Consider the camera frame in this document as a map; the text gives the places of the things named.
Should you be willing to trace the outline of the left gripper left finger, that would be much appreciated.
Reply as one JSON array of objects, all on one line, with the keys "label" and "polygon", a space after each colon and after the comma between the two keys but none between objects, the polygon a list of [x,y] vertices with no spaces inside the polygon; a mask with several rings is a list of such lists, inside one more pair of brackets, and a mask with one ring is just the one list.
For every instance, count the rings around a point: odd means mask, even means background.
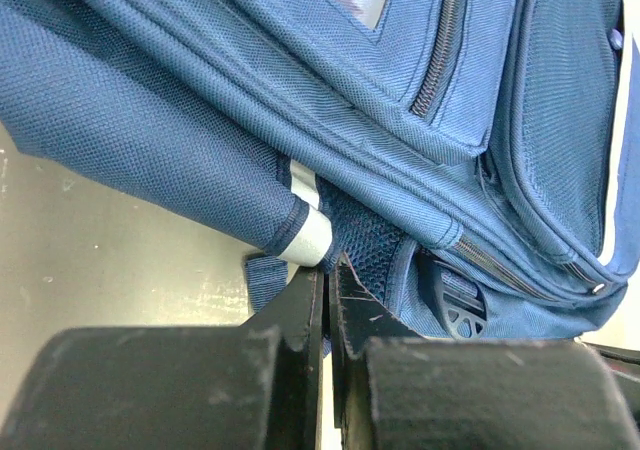
[{"label": "left gripper left finger", "polygon": [[87,327],[37,354],[5,449],[315,449],[324,277],[296,272],[239,326]]}]

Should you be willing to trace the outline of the navy blue backpack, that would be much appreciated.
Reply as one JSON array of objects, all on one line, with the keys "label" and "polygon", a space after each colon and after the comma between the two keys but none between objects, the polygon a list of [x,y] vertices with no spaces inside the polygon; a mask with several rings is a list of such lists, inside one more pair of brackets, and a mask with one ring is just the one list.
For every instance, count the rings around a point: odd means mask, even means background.
[{"label": "navy blue backpack", "polygon": [[426,336],[575,338],[639,263],[624,0],[1,0],[16,147]]}]

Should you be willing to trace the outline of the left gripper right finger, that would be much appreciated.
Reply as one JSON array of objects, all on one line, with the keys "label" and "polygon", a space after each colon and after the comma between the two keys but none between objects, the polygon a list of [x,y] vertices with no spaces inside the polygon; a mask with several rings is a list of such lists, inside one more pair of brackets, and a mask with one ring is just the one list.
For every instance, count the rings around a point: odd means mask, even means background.
[{"label": "left gripper right finger", "polygon": [[347,257],[327,279],[347,449],[635,449],[639,356],[569,340],[427,339]]}]

